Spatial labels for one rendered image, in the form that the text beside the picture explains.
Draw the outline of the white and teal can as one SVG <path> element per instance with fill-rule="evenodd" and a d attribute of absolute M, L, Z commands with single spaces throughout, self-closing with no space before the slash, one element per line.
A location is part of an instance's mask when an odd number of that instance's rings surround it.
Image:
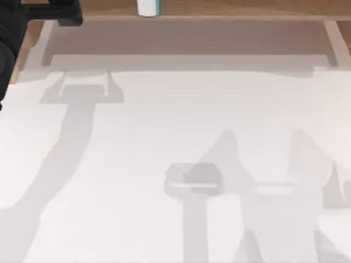
<path fill-rule="evenodd" d="M 151 18 L 160 14 L 160 0 L 137 0 L 139 16 Z"/>

